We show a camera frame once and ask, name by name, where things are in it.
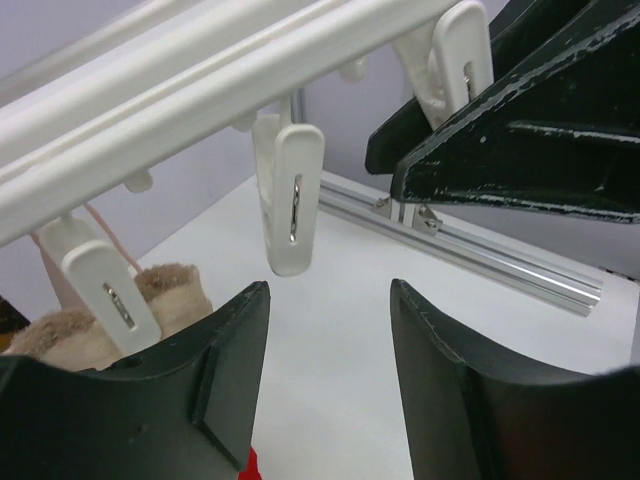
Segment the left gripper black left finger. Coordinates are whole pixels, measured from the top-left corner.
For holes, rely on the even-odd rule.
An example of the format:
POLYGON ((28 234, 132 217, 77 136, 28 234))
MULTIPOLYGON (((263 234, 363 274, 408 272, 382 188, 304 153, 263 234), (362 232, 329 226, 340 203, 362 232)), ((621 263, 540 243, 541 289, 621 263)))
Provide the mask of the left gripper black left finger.
POLYGON ((1 360, 5 479, 237 479, 270 315, 255 282, 213 314, 103 370, 1 360))

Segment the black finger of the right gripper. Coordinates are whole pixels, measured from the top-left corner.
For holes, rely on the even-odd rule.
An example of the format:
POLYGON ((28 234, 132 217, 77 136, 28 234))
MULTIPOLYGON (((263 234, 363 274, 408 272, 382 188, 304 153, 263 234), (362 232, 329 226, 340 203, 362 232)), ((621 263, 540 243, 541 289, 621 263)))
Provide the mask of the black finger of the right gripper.
POLYGON ((407 154, 391 193, 636 223, 638 50, 529 55, 407 154))
MULTIPOLYGON (((536 51, 550 57, 600 47, 633 47, 639 52, 639 5, 635 1, 512 1, 491 22, 490 35, 496 84, 536 51)), ((408 102, 371 135, 367 171, 394 174, 399 162, 439 128, 430 127, 416 101, 408 102)))

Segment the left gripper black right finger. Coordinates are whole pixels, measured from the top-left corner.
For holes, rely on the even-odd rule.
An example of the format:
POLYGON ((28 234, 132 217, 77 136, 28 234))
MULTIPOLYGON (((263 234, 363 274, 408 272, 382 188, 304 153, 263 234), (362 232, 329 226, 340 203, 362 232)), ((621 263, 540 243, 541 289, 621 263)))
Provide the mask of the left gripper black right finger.
POLYGON ((639 370, 597 375, 517 353, 390 287, 395 362, 417 479, 635 479, 639 370))

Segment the red beige animal sock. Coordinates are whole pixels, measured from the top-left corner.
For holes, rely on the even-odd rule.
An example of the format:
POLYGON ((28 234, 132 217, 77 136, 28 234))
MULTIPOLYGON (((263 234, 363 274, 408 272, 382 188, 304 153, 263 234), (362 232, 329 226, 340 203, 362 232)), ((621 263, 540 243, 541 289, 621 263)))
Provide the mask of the red beige animal sock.
POLYGON ((249 458, 246 468, 241 471, 238 476, 238 480, 262 480, 262 475, 259 470, 258 456, 253 448, 249 450, 249 458))

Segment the pink beige sock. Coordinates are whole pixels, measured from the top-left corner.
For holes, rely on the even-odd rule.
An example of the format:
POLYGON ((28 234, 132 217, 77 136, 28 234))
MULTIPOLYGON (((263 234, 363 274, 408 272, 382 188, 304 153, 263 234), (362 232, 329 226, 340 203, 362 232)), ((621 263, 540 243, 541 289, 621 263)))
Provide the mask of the pink beige sock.
MULTIPOLYGON (((204 319, 214 311, 198 268, 192 264, 166 263, 143 269, 126 251, 111 228, 90 204, 85 209, 102 227, 124 260, 136 272, 134 282, 161 327, 163 340, 204 319)), ((125 358, 79 295, 64 279, 46 253, 47 274, 61 309, 47 313, 18 330, 3 325, 4 355, 28 356, 72 372, 104 370, 125 358)))

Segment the white plastic clip hanger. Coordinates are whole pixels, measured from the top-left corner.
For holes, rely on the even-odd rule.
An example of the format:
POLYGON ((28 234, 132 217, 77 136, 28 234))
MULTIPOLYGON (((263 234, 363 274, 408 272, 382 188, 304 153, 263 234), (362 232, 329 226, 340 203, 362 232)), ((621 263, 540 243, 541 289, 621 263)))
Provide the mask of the white plastic clip hanger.
POLYGON ((10 243, 299 86, 426 24, 446 1, 152 3, 80 42, 77 66, 2 83, 10 243))

